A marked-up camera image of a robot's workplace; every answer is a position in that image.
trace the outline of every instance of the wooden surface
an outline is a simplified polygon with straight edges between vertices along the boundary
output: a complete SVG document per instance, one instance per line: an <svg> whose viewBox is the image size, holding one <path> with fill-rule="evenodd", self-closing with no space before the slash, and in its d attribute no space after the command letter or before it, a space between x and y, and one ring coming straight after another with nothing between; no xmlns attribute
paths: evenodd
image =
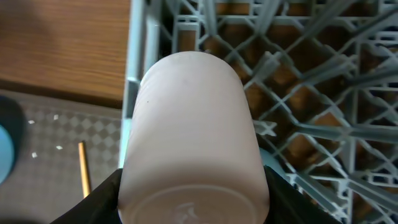
<svg viewBox="0 0 398 224"><path fill-rule="evenodd" d="M129 6L0 1L0 88L120 107Z"/></svg>

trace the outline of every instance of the black object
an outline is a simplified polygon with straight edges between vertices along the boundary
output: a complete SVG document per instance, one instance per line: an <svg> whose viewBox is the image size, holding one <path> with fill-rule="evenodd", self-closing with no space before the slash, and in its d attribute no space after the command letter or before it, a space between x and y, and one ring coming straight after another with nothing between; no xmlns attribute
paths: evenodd
<svg viewBox="0 0 398 224"><path fill-rule="evenodd" d="M270 195L266 224L335 224L337 220L320 210L270 167L264 167ZM118 194L122 170L113 172L100 186L52 224L121 223Z"/></svg>

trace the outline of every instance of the dishwasher rack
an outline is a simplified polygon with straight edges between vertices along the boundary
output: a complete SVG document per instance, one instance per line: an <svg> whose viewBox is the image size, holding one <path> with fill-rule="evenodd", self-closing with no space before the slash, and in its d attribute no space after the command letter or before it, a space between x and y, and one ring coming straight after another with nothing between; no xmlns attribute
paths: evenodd
<svg viewBox="0 0 398 224"><path fill-rule="evenodd" d="M217 14L217 5L240 4L247 14ZM367 4L370 16L344 16L353 4ZM289 15L294 4L307 7L307 16ZM231 44L220 35L220 27L241 24L251 35ZM300 33L288 46L276 44L267 36L271 26L290 26ZM317 37L325 28L340 27L348 33L339 47L320 42ZM208 51L204 44L213 39L228 52L226 62L235 61L248 74L243 83L247 91L256 85L273 101L273 106L260 114L255 123L259 142L265 144L280 161L287 179L299 192L342 223L398 222L398 1L396 0L133 0L129 30L126 84L119 166L123 166L139 82L160 58L178 52L180 31L195 31L194 49ZM240 54L256 39L267 45L257 64L249 65ZM323 63L306 71L297 68L290 53L303 42L309 42ZM373 68L363 67L363 51L380 58ZM266 85L281 66L294 74L294 85L286 94ZM330 96L318 86L332 80L343 86ZM290 104L294 95L305 89L319 101L316 114L298 118ZM372 113L361 114L366 108ZM289 134L276 144L277 128L284 123L268 120L279 113L291 124ZM317 121L332 115L337 125ZM303 169L287 159L288 147L300 136L317 150L317 157ZM356 153L362 150L374 161L358 167ZM320 167L333 169L331 174L317 174ZM360 197L370 206L366 215L354 217L354 201Z"/></svg>

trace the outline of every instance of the yellow pencil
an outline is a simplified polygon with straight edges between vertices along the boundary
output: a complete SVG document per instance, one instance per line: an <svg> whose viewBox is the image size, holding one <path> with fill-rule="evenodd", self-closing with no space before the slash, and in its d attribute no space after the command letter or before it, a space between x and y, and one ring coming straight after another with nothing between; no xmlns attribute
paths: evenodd
<svg viewBox="0 0 398 224"><path fill-rule="evenodd" d="M84 142L79 142L79 159L80 159L81 186L83 187L83 198L85 198L90 193L91 187L90 187L90 180L88 178L86 149Z"/></svg>

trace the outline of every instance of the checkered mat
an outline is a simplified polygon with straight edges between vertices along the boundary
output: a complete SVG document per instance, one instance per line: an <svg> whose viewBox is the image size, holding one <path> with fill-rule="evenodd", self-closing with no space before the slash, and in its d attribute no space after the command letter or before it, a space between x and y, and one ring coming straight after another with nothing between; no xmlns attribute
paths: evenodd
<svg viewBox="0 0 398 224"><path fill-rule="evenodd" d="M82 198L78 143L86 141L92 188L118 166L121 112L0 91L16 100L26 135L14 170L0 185L0 220L48 223Z"/></svg>

